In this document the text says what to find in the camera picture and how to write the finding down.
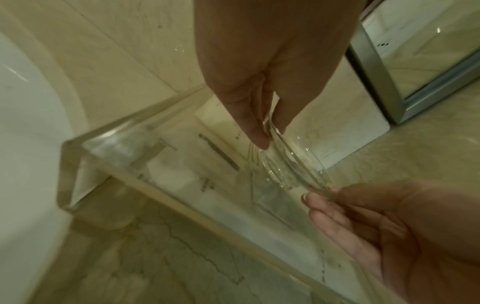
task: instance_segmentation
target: marble floor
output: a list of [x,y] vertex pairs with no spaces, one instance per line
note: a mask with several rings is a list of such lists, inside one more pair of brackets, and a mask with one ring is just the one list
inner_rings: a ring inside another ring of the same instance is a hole
[[480,48],[480,2],[385,0],[363,26],[405,98]]
[[[476,189],[479,117],[480,80],[330,174],[339,185],[425,178]],[[315,302],[304,286],[152,201],[120,218],[108,229],[74,222],[30,304]]]

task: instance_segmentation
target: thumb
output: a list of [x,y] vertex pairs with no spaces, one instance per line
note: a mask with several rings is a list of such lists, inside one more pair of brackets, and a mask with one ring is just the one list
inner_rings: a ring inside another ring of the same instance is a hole
[[395,211],[406,199],[431,186],[431,183],[423,181],[355,184],[340,189],[336,199],[339,203],[375,211]]

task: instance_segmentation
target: clear acrylic box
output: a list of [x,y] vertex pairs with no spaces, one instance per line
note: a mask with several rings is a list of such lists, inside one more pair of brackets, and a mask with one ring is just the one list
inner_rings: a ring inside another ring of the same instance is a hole
[[[297,162],[312,157],[308,149],[290,144],[295,159],[285,165],[225,113],[200,87],[65,142],[59,207],[75,215],[91,181],[112,176],[301,282],[319,303],[400,303],[310,223],[300,197],[312,189],[296,182],[311,172]],[[326,173],[312,166],[322,187]]]

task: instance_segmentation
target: hand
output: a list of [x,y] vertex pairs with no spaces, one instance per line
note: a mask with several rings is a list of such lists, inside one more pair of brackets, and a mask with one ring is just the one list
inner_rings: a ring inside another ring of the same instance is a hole
[[479,195],[408,181],[302,201],[320,231],[409,303],[478,302]]
[[263,121],[284,132],[325,87],[365,0],[195,0],[195,41],[207,85],[245,134],[270,144]]

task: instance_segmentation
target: silver frame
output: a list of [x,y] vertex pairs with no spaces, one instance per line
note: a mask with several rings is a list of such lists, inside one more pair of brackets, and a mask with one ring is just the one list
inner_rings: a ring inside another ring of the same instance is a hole
[[383,114],[395,124],[405,122],[480,77],[478,50],[404,99],[360,22],[346,57]]

